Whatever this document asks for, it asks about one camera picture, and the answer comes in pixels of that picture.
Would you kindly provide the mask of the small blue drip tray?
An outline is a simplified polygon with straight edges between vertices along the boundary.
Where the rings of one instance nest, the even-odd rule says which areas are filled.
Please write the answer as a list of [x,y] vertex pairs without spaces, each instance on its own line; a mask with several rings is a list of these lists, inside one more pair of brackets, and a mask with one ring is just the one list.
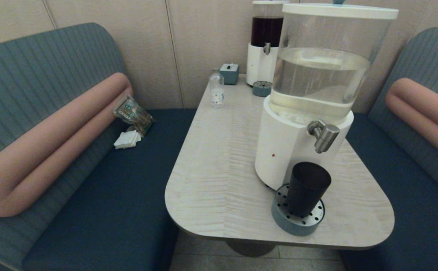
[[272,82],[258,81],[253,83],[252,93],[258,97],[267,97],[271,94]]

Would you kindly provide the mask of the large clear water dispenser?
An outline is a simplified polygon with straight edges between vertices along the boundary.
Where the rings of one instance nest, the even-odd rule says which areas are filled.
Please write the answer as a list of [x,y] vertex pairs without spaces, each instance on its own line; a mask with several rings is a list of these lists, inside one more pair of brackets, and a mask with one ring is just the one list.
[[[346,138],[362,84],[398,10],[344,3],[288,3],[272,91],[263,101],[255,170],[276,190],[292,168],[312,162],[329,168]],[[340,129],[328,151],[316,153],[311,121]]]

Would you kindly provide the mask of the teal ribbed booth sofa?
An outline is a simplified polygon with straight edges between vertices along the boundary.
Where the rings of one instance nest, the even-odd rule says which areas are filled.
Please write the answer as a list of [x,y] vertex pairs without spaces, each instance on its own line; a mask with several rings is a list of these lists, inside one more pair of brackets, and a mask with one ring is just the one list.
[[347,271],[438,271],[438,150],[386,107],[388,89],[401,78],[438,94],[438,27],[407,43],[372,109],[355,113],[346,136],[395,216],[380,245],[339,252]]
[[[97,23],[0,43],[0,151],[114,73],[129,76]],[[29,208],[0,217],[0,271],[168,271],[178,227],[164,192],[195,112],[151,110],[157,123],[123,150],[115,117]]]

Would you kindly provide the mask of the clear plastic bottle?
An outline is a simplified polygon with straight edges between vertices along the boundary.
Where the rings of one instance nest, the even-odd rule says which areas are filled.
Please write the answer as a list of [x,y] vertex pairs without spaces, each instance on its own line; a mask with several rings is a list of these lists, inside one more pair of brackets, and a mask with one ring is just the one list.
[[224,77],[221,75],[219,68],[213,69],[208,85],[211,93],[212,107],[222,107],[224,105]]

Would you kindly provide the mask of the blue tissue box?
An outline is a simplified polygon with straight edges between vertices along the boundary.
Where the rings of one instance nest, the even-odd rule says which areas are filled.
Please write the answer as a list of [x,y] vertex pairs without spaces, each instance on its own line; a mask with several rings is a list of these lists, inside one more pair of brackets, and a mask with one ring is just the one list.
[[238,64],[223,64],[219,71],[224,78],[224,85],[236,85],[239,79],[239,70]]

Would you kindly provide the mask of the steel dispenser tap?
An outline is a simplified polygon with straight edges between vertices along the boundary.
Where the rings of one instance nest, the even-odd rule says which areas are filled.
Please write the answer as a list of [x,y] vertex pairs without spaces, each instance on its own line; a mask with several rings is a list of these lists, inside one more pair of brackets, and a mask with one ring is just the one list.
[[314,143],[316,153],[323,153],[329,150],[340,133],[340,129],[320,119],[308,124],[308,133],[316,138]]

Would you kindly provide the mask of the black plastic cup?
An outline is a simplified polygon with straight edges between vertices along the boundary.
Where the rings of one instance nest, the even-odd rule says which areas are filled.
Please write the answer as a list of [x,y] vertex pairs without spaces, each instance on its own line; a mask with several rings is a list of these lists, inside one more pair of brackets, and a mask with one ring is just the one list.
[[292,168],[287,193],[288,211],[296,216],[308,216],[331,183],[329,171],[322,166],[312,162],[297,163]]

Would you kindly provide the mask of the pink bolster cushion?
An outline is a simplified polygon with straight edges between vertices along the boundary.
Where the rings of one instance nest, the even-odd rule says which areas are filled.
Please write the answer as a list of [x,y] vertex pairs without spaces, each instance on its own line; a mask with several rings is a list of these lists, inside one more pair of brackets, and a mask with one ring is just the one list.
[[117,101],[132,94],[114,73],[0,151],[0,217],[29,208],[114,121]]
[[438,94],[421,84],[401,78],[385,96],[386,107],[438,150]]

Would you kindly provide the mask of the dark drink dispenser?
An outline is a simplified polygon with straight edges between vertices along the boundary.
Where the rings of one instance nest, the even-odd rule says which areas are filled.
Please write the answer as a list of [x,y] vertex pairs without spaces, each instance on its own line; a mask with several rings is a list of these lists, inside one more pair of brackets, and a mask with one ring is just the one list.
[[284,22],[283,5],[290,0],[254,0],[246,82],[272,82]]

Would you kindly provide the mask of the white paper napkins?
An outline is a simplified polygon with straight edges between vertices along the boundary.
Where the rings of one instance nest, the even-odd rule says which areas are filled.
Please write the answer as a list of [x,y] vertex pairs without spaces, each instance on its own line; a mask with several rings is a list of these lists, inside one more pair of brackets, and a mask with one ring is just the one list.
[[141,135],[136,131],[122,132],[114,142],[115,149],[128,149],[135,147],[137,142],[141,141]]

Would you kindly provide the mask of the large blue perforated drip tray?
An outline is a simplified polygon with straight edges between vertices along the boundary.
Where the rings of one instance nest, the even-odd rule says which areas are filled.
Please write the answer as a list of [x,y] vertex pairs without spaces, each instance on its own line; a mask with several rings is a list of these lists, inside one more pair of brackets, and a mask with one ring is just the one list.
[[272,217],[276,224],[286,233],[295,236],[308,236],[317,230],[325,216],[325,206],[322,200],[306,216],[298,216],[288,209],[287,193],[289,184],[279,187],[272,202]]

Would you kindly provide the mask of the clear snack packet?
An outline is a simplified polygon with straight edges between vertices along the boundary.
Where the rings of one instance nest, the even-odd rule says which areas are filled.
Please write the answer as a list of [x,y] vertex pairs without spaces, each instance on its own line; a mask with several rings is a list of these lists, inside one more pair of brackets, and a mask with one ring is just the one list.
[[141,137],[145,137],[154,123],[152,115],[129,94],[124,94],[118,99],[112,113],[123,122],[131,125]]

